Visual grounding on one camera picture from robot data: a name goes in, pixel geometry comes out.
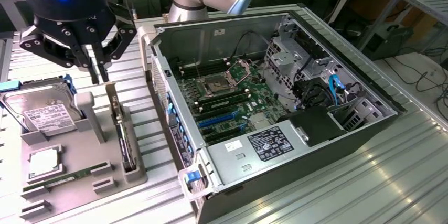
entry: metal shelf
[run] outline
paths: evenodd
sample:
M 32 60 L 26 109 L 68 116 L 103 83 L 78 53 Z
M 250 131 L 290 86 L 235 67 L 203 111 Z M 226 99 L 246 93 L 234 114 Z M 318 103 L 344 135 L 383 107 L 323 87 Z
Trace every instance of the metal shelf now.
M 380 24 L 384 23 L 388 15 L 394 11 L 398 3 L 400 0 L 391 0 L 376 19 L 374 26 L 371 29 L 366 32 L 363 35 L 363 38 L 358 44 L 358 48 L 360 51 L 364 50 L 364 47 L 367 46 L 370 40 L 374 37 L 375 31 Z M 411 6 L 419 8 L 424 13 L 431 15 L 439 22 L 442 22 L 446 26 L 448 26 L 448 0 L 403 0 L 410 3 Z M 402 15 L 396 18 L 396 23 L 400 23 L 403 18 L 406 17 L 406 14 L 408 13 L 411 8 L 407 9 L 402 13 Z

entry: pcie slot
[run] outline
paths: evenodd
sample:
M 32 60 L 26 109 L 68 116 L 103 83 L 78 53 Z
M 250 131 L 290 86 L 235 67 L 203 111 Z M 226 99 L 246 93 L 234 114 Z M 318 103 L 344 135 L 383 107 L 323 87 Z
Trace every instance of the pcie slot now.
M 236 134 L 239 134 L 240 132 L 243 132 L 243 131 L 244 131 L 244 128 L 246 128 L 246 124 L 240 125 L 239 127 L 232 128 L 232 129 L 230 129 L 230 130 L 227 130 L 227 131 L 223 131 L 223 132 L 216 133 L 216 134 L 214 134 L 214 135 L 206 136 L 204 139 L 206 139 L 207 142 L 211 142 L 211 141 L 215 141 L 215 140 L 218 140 L 218 139 L 220 139 L 220 138 L 223 138 L 223 137 L 230 138 L 230 137 L 232 137 L 234 135 L 236 135 Z
M 232 120 L 232 119 L 235 119 L 236 114 L 238 114 L 238 111 L 234 111 L 232 113 L 228 113 L 226 115 L 222 115 L 222 116 L 219 116 L 214 119 L 210 119 L 210 120 L 199 123 L 198 126 L 199 126 L 199 128 L 206 128 L 206 127 L 208 127 L 214 124 L 218 124 L 218 123 L 226 122 L 228 120 Z
M 227 113 L 231 113 L 231 112 L 232 112 L 232 110 L 230 108 L 223 108 L 223 109 L 215 110 L 212 112 L 200 114 L 199 116 L 195 117 L 195 119 L 196 119 L 196 121 L 206 120 L 208 118 L 214 118 L 219 115 L 223 115 L 223 114 L 227 114 Z

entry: sticker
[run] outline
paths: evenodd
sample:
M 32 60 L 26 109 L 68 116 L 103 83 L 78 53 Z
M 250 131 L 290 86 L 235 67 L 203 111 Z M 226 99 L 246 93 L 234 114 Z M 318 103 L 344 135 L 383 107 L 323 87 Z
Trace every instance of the sticker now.
M 268 161 L 294 150 L 279 126 L 262 131 L 247 138 L 263 161 Z
M 242 144 L 240 140 L 236 140 L 231 143 L 227 143 L 224 146 L 226 146 L 227 151 L 231 152 L 232 150 L 236 150 L 236 149 L 242 148 L 243 144 Z
M 24 111 L 24 114 L 42 132 L 50 132 L 75 126 L 72 117 L 63 104 Z
M 63 183 L 71 182 L 75 179 L 76 179 L 75 177 L 68 177 L 66 179 L 62 179 L 60 181 L 56 181 L 55 183 L 48 184 L 46 187 L 48 188 L 48 187 L 58 186 L 58 185 L 60 185 Z
M 226 34 L 226 29 L 215 30 L 215 36 Z

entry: power supply label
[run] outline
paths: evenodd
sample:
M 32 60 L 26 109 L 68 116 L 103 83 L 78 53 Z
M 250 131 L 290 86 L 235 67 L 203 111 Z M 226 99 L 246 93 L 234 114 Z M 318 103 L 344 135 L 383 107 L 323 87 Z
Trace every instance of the power supply label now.
M 263 161 L 268 161 L 294 150 L 279 126 L 248 136 L 248 139 Z
M 24 114 L 42 132 L 50 132 L 75 125 L 63 104 L 24 111 Z

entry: blue plastic clip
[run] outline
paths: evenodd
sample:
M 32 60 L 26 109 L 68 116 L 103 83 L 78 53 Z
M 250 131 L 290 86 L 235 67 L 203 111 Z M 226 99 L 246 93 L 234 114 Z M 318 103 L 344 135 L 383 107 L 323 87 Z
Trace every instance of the blue plastic clip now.
M 199 170 L 187 173 L 187 177 L 186 177 L 186 182 L 187 184 L 192 183 L 194 181 L 198 181 L 202 179 L 202 174 L 199 172 Z
M 66 74 L 66 76 L 63 77 L 66 83 L 68 84 L 68 87 L 71 88 L 71 92 L 72 94 L 76 94 L 76 88 L 75 88 L 75 85 L 74 85 L 74 79 L 72 77 L 70 76 L 70 74 Z

